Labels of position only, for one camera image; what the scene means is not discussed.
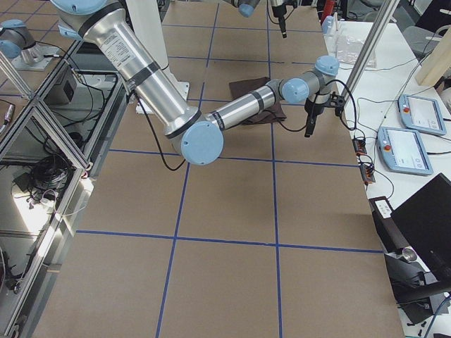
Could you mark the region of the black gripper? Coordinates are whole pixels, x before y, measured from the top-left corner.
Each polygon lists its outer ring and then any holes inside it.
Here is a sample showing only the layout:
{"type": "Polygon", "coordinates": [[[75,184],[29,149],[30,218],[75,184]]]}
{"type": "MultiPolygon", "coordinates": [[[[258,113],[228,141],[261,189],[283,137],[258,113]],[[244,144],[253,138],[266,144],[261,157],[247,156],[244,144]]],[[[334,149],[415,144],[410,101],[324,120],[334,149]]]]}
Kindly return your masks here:
{"type": "Polygon", "coordinates": [[[280,28],[282,37],[283,39],[286,39],[288,37],[285,24],[286,6],[285,5],[272,6],[271,9],[273,12],[273,16],[278,20],[278,26],[280,28]]]}
{"type": "Polygon", "coordinates": [[[313,94],[307,98],[304,109],[307,112],[305,137],[310,137],[314,133],[316,127],[316,119],[318,115],[321,115],[326,103],[325,94],[313,94]]]}

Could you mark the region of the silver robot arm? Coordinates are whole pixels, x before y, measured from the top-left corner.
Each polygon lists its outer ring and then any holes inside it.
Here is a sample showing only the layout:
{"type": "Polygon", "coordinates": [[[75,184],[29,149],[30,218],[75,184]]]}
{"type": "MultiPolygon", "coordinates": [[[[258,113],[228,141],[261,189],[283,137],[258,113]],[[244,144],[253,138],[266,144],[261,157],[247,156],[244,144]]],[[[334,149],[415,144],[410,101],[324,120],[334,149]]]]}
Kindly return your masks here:
{"type": "Polygon", "coordinates": [[[95,44],[127,86],[163,123],[174,149],[193,165],[214,162],[223,150],[223,131],[279,101],[291,104],[326,95],[339,61],[321,56],[313,70],[287,80],[271,80],[209,114],[190,106],[125,21],[119,1],[53,1],[60,19],[86,42],[95,44]]]}
{"type": "MultiPolygon", "coordinates": [[[[238,9],[239,13],[248,18],[250,17],[255,9],[257,8],[259,1],[254,0],[230,0],[226,1],[226,3],[238,9]]],[[[280,32],[282,34],[283,39],[288,37],[286,30],[286,15],[287,15],[287,5],[288,1],[283,0],[270,0],[267,1],[267,16],[271,17],[269,14],[269,9],[271,8],[273,18],[277,20],[277,22],[272,21],[272,23],[277,24],[279,26],[280,32]]]]}

